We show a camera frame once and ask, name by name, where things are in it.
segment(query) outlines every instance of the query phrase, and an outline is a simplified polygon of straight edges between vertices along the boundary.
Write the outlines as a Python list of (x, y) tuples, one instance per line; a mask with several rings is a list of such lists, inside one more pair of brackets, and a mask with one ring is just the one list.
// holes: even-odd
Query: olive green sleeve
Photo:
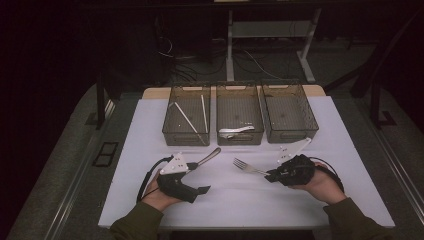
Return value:
[(333, 240), (394, 239), (391, 230), (366, 217), (351, 198), (324, 207)]
[(118, 240), (155, 240), (162, 217), (162, 212), (139, 202), (125, 217), (112, 224), (110, 232)]

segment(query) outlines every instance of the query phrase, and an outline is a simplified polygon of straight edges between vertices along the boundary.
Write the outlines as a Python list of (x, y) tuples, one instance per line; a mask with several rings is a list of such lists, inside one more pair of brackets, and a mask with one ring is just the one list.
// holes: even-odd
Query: transparent storage bin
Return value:
[(313, 138), (319, 127), (302, 85), (296, 80), (263, 80), (261, 105), (269, 143)]
[[(218, 145), (260, 145), (264, 133), (258, 90), (254, 81), (217, 82), (216, 131)], [(241, 132), (223, 129), (253, 127)]]
[(175, 82), (171, 88), (162, 133), (168, 146), (209, 146), (209, 82)]

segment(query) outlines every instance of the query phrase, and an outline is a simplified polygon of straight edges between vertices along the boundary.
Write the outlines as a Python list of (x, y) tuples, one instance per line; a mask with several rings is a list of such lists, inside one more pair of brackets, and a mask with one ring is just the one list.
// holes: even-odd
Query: utensil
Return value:
[(204, 164), (205, 162), (211, 160), (212, 158), (214, 158), (216, 155), (218, 155), (221, 152), (221, 148), (217, 147), (215, 148), (215, 150), (213, 150), (213, 152), (211, 152), (208, 156), (206, 156), (205, 158), (203, 158), (202, 160), (200, 160), (197, 164), (198, 166)]
[(241, 128), (222, 128), (222, 129), (219, 130), (219, 136), (229, 139), (229, 138), (234, 137), (238, 133), (241, 133), (241, 132), (247, 131), (247, 130), (253, 130), (253, 129), (255, 129), (255, 127), (253, 127), (253, 126), (246, 126), (246, 127), (241, 127)]
[(259, 169), (254, 168), (252, 165), (249, 165), (245, 162), (243, 162), (242, 160), (238, 159), (238, 158), (234, 158), (233, 164), (236, 165), (236, 167), (240, 168), (241, 170), (243, 170), (244, 172), (256, 172), (256, 173), (260, 173), (262, 175), (268, 176), (270, 175), (267, 172), (261, 171)]
[(188, 119), (187, 115), (185, 115), (185, 113), (184, 113), (184, 111), (181, 109), (180, 105), (178, 105), (178, 103), (177, 103), (177, 102), (174, 102), (174, 103), (173, 103), (173, 104), (171, 104), (171, 105), (175, 105), (175, 106), (178, 108), (178, 110), (180, 111), (180, 113), (183, 115), (184, 119), (185, 119), (185, 120), (187, 121), (187, 123), (190, 125), (191, 129), (193, 129), (193, 131), (194, 131), (195, 133), (197, 133), (197, 136), (199, 137), (200, 141), (202, 141), (203, 145), (207, 145), (207, 144), (205, 143), (205, 141), (203, 141), (202, 137), (198, 134), (198, 132), (197, 132), (196, 128), (195, 128), (195, 127), (193, 126), (193, 124), (190, 122), (190, 120)]

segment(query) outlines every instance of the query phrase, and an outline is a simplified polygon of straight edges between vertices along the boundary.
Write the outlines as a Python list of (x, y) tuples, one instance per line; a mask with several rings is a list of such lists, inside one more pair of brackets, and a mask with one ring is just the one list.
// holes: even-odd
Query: metal fork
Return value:
[(252, 165), (249, 165), (245, 162), (243, 162), (242, 160), (238, 159), (238, 158), (234, 158), (234, 165), (236, 165), (236, 167), (240, 168), (241, 170), (243, 170), (244, 172), (257, 172), (263, 175), (270, 175), (267, 172), (261, 171), (259, 169), (254, 168)]

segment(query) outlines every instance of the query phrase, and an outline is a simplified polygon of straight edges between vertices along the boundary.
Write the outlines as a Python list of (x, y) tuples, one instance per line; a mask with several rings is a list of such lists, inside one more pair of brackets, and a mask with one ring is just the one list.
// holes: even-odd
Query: white tabletop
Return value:
[[(347, 195), (365, 215), (383, 226), (394, 226), (332, 99), (308, 99), (320, 129), (301, 153), (329, 162), (341, 177)], [(218, 147), (214, 99), (208, 147), (166, 145), (162, 124), (167, 104), (167, 99), (139, 101), (99, 226), (109, 227), (134, 207), (146, 172), (158, 160), (182, 152), (187, 162), (198, 162)], [(322, 210), (324, 204), (306, 192), (269, 183), (263, 176), (244, 173), (232, 164), (237, 157), (259, 169), (275, 169), (281, 145), (269, 144), (264, 134), (259, 146), (221, 147), (218, 156), (182, 179), (194, 188), (210, 185), (209, 192), (199, 195), (193, 204), (178, 203), (166, 209), (161, 229), (314, 229), (328, 226)]]

